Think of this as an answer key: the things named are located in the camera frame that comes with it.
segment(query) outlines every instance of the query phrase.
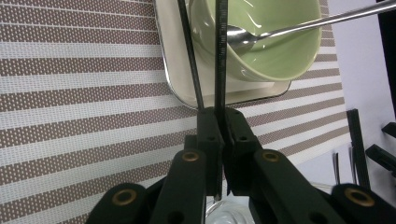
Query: metal rod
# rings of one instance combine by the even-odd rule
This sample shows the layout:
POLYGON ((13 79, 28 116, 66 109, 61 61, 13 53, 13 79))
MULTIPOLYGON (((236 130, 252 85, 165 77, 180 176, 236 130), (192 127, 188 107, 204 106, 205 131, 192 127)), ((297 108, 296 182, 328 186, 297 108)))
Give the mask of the metal rod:
POLYGON ((355 165, 355 159, 353 158, 353 147, 349 148, 349 159, 350 159, 350 169, 352 172, 352 182, 353 184, 358 184, 358 181, 356 179, 356 165, 355 165))
POLYGON ((330 16, 327 18, 322 18, 318 19, 315 21, 308 21, 304 22, 298 25, 295 25, 293 27, 287 27, 271 32, 264 33, 260 35, 260 39, 262 38, 267 38, 270 36, 278 36, 278 35, 284 35, 284 34, 289 34, 297 31, 302 31, 302 30, 307 30, 307 29, 312 29, 315 27, 327 25, 327 24, 333 24, 341 21, 349 21, 349 20, 354 20, 360 17, 366 17, 374 14, 378 14, 381 12, 386 12, 386 11, 391 11, 393 9, 396 9, 396 1, 395 0, 388 0, 388 1, 383 1, 380 3, 376 3, 374 5, 368 6, 368 7, 362 7, 358 8, 355 10, 351 10, 345 13, 341 13, 338 15, 330 16))
POLYGON ((340 167, 338 163, 338 152, 332 154, 332 165, 334 167, 335 184, 339 185, 340 182, 340 167))
POLYGON ((216 1, 215 114, 219 126, 225 123, 228 0, 216 1))
POLYGON ((187 53, 189 55, 190 69, 192 75, 192 82, 194 84, 195 97, 197 99, 198 110, 205 108, 204 99, 201 92, 201 84, 198 77, 197 63, 195 61, 194 47, 191 39, 191 29, 189 25, 189 18, 187 16, 186 1, 177 0, 178 11, 180 12, 181 25, 183 26, 184 40, 186 42, 187 53))

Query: white stripe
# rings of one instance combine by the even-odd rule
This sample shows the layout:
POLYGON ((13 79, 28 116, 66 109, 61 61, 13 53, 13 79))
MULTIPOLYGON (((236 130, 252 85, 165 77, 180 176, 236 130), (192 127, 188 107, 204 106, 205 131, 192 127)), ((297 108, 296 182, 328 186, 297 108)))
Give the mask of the white stripe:
POLYGON ((0 150, 0 166, 194 128, 196 128, 196 117, 191 117, 8 147, 0 150))
POLYGON ((347 143, 350 143, 350 135, 349 133, 345 133, 341 136, 335 137, 329 141, 326 141, 322 144, 319 144, 317 146, 308 148, 304 151, 301 151, 299 153, 293 154, 288 156, 289 160, 294 164, 300 164, 303 163, 305 161, 309 161, 314 159, 317 156, 323 155, 324 153, 340 147, 342 145, 345 145, 347 143))
POLYGON ((336 54, 335 47, 320 47, 318 54, 336 54))
POLYGON ((1 42, 0 59, 27 58, 153 58, 160 45, 1 42))
POLYGON ((148 5, 153 5, 152 2, 142 2, 142 1, 134 1, 134 0, 120 0, 123 2, 136 2, 136 3, 141 3, 141 4, 148 4, 148 5))
POLYGON ((322 85, 329 85, 334 83, 341 83, 341 76, 335 77, 317 77, 304 80, 295 80, 291 82, 289 91, 303 88, 318 87, 322 85))
POLYGON ((27 7, 27 8, 49 9, 49 10, 57 10, 57 11, 82 12, 84 14, 100 14, 100 15, 112 15, 112 16, 124 16, 124 17, 155 18, 155 17, 150 17, 150 16, 120 14, 120 13, 101 12, 101 11, 86 11, 86 10, 78 10, 78 9, 70 9, 70 8, 59 8, 59 7, 35 7, 35 6, 14 5, 14 4, 6 4, 6 3, 1 3, 0 6, 5 6, 5 7, 27 7))
POLYGON ((303 141, 309 140, 311 138, 317 137, 319 135, 328 133, 330 131, 333 131, 335 129, 339 129, 339 128, 342 128, 342 127, 345 127, 345 126, 347 126, 347 120, 346 119, 338 120, 336 122, 323 125, 323 126, 321 126, 319 128, 312 129, 312 130, 309 130, 307 132, 298 133, 298 134, 295 134, 295 135, 290 136, 290 137, 279 139, 279 140, 277 140, 275 142, 272 142, 272 143, 269 143, 269 144, 265 144, 262 147, 263 148, 271 148, 271 149, 275 149, 275 150, 280 150, 283 147, 289 147, 289 146, 301 143, 303 141))
POLYGON ((332 186, 331 185, 320 184, 320 183, 315 183, 315 182, 309 182, 309 183, 317 189, 320 189, 328 194, 332 194, 332 186))
POLYGON ((173 95, 78 105, 61 105, 0 113, 0 130, 181 106, 173 95))
POLYGON ((61 26, 61 25, 47 25, 47 24, 31 24, 31 23, 15 23, 15 22, 0 22, 0 25, 17 25, 17 26, 38 26, 38 27, 55 27, 55 28, 74 28, 85 30, 113 30, 113 31, 135 31, 142 33, 158 33, 157 30, 132 30, 132 29, 118 29, 118 28, 104 28, 104 27, 85 27, 85 26, 61 26))
MULTIPOLYGON (((138 184, 148 187, 152 183, 157 182, 163 178, 163 176, 155 177, 149 180, 145 180, 142 182, 139 182, 138 184)), ((53 207, 51 209, 47 209, 41 212, 33 213, 32 215, 26 216, 26 217, 20 217, 17 219, 14 219, 12 221, 6 222, 6 223, 26 223, 26 224, 32 224, 32 223, 60 223, 63 221, 66 221, 68 219, 71 219, 73 217, 78 217, 81 215, 85 215, 87 213, 90 213, 92 209, 96 206, 96 204, 99 202, 99 200, 102 198, 104 193, 99 193, 92 195, 90 197, 86 197, 71 203, 66 203, 62 204, 56 207, 53 207)))
POLYGON ((338 62, 316 62, 311 65, 308 71, 339 68, 338 62))
POLYGON ((345 112, 346 107, 344 105, 337 105, 333 106, 330 108, 322 109, 322 110, 317 110, 315 112, 309 113, 309 114, 303 114, 300 116, 292 117, 292 118, 287 118, 287 119, 282 119, 282 120, 277 120, 274 122, 269 122, 265 123, 260 126, 255 126, 252 127, 251 130, 256 134, 257 136, 267 134, 267 133, 272 133, 278 130, 286 129, 295 125, 299 124, 304 124, 309 121, 315 120, 315 119, 322 119, 324 117, 345 112))
POLYGON ((164 70, 0 77, 0 94, 166 82, 164 70))
POLYGON ((316 95, 305 96, 296 99, 272 102, 265 105, 254 105, 254 106, 247 106, 243 108, 238 108, 246 118, 262 115, 268 112, 274 112, 284 109, 290 109, 297 106, 304 106, 304 105, 312 105, 315 103, 319 103, 322 101, 327 101, 335 98, 343 97, 344 93, 342 90, 340 91, 330 91, 330 92, 323 92, 316 95))
POLYGON ((0 202, 8 203, 45 191, 75 185, 90 179, 113 175, 158 162, 170 161, 181 149, 183 149, 183 145, 167 147, 10 183, 0 187, 0 192, 2 192, 0 194, 0 202))

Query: striped placemat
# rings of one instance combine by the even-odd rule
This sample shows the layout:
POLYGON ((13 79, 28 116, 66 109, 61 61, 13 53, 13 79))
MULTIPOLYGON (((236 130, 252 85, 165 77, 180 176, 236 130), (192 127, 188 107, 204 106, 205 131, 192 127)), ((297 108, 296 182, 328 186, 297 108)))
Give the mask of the striped placemat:
MULTIPOLYGON (((168 89, 151 0, 3 0, 0 22, 1 223, 83 223, 166 174, 196 111, 168 89)), ((295 163, 349 142, 331 26, 286 94, 234 107, 295 163)))

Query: brown stripe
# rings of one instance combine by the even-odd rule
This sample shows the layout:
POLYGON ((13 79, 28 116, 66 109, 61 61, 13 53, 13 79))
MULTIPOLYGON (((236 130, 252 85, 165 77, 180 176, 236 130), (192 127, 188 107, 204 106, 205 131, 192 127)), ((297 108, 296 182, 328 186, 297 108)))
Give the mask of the brown stripe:
POLYGON ((332 26, 331 25, 324 25, 324 26, 322 26, 322 30, 331 31, 332 30, 332 26))
POLYGON ((154 18, 61 11, 31 7, 0 6, 0 21, 54 26, 100 27, 156 31, 154 18))
POLYGON ((157 32, 1 25, 5 42, 103 43, 159 45, 157 32))
POLYGON ((318 54, 315 62, 336 62, 336 54, 318 54))
POLYGON ((253 116, 247 118, 247 122, 250 125, 250 127, 255 127, 269 122, 274 122, 282 119, 289 119, 299 115, 312 113, 332 106, 342 105, 343 103, 344 103, 344 98, 340 97, 327 101, 322 101, 319 103, 314 103, 311 105, 301 105, 290 109, 284 109, 267 114, 253 116))
POLYGON ((171 161, 163 161, 114 175, 102 176, 61 189, 43 192, 9 203, 3 203, 0 204, 0 220, 7 222, 19 217, 26 217, 55 206, 103 193, 120 183, 137 183, 166 175, 170 165, 171 161))
POLYGON ((329 8, 328 7, 320 6, 320 11, 323 14, 329 14, 329 8))
POLYGON ((73 217, 66 221, 60 222, 59 224, 83 224, 87 221, 89 215, 90 214, 84 214, 78 217, 73 217))
POLYGON ((327 6, 327 0, 319 0, 321 6, 327 6))
POLYGON ((167 83, 0 94, 0 112, 169 95, 167 83))
POLYGON ((320 45, 322 47, 335 47, 335 42, 333 39, 321 39, 320 45))
POLYGON ((334 38, 332 31, 322 31, 322 38, 334 38))
POLYGON ((309 96, 309 95, 320 94, 323 92, 340 91, 341 89, 342 89, 341 83, 333 83, 333 84, 328 84, 328 85, 287 91, 285 94, 275 97, 275 98, 257 100, 257 101, 253 101, 253 102, 246 102, 246 103, 242 103, 242 104, 238 104, 238 105, 232 105, 231 107, 232 108, 242 108, 242 107, 247 107, 247 106, 263 105, 263 104, 269 104, 269 103, 273 103, 273 102, 279 102, 279 101, 284 101, 284 100, 305 97, 305 96, 309 96))
POLYGON ((184 119, 195 115, 195 110, 186 106, 177 106, 0 130, 0 148, 48 141, 84 133, 96 133, 174 119, 184 119))
POLYGON ((327 116, 327 117, 324 117, 321 119, 311 120, 307 123, 298 124, 298 125, 295 125, 295 126, 292 126, 289 128, 285 128, 285 129, 278 130, 275 132, 263 134, 263 135, 259 136, 259 140, 262 143, 262 145, 269 144, 269 143, 275 142, 277 140, 280 140, 282 138, 287 138, 289 136, 293 136, 298 133, 304 133, 309 130, 313 130, 313 129, 319 128, 321 126, 324 126, 326 124, 330 124, 330 123, 336 122, 341 119, 346 119, 346 118, 347 118, 347 113, 344 111, 344 112, 333 114, 333 115, 330 115, 330 116, 327 116))
POLYGON ((0 61, 1 77, 163 70, 163 58, 38 58, 0 61))
POLYGON ((94 147, 63 155, 41 158, 34 161, 24 161, 8 166, 2 166, 0 167, 0 174, 2 174, 0 186, 100 161, 110 161, 116 158, 131 156, 165 147, 177 146, 183 144, 186 134, 194 134, 195 132, 195 129, 190 129, 178 133, 169 133, 103 147, 94 147))
POLYGON ((32 7, 54 7, 83 11, 97 11, 108 13, 119 13, 127 15, 154 16, 154 7, 152 4, 141 4, 128 1, 117 0, 3 0, 4 4, 13 4, 32 7))
POLYGON ((318 78, 318 77, 336 77, 336 76, 340 76, 340 70, 338 68, 331 68, 331 69, 307 71, 305 74, 298 77, 296 80, 304 80, 304 79, 318 78))
POLYGON ((304 151, 308 148, 311 148, 311 147, 317 146, 319 144, 322 144, 324 142, 327 142, 333 138, 336 138, 336 137, 341 136, 346 133, 349 133, 349 128, 347 126, 333 130, 333 131, 325 133, 325 134, 322 134, 320 136, 311 138, 311 139, 303 141, 301 143, 297 143, 293 146, 281 148, 279 151, 282 152, 283 154, 285 154, 286 156, 290 156, 290 155, 296 154, 298 152, 304 151))

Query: spoon handle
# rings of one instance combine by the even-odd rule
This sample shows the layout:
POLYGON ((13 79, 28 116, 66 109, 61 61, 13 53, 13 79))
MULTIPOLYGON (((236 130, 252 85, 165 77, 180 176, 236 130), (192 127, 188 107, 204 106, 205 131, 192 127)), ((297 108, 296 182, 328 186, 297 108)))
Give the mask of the spoon handle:
POLYGON ((381 12, 386 12, 386 11, 392 11, 393 9, 396 9, 396 0, 388 0, 388 1, 383 1, 380 3, 376 3, 374 5, 368 6, 368 7, 362 7, 359 9, 351 10, 345 13, 341 13, 338 15, 330 16, 327 18, 322 18, 318 19, 315 21, 308 21, 304 22, 295 26, 291 27, 286 27, 282 28, 279 30, 274 30, 271 32, 263 33, 260 36, 258 36, 258 40, 270 37, 270 36, 278 36, 278 35, 285 35, 297 31, 302 31, 302 30, 307 30, 307 29, 312 29, 316 28, 319 26, 327 25, 327 24, 333 24, 337 23, 340 21, 350 21, 354 20, 360 17, 366 17, 374 14, 379 14, 381 12))

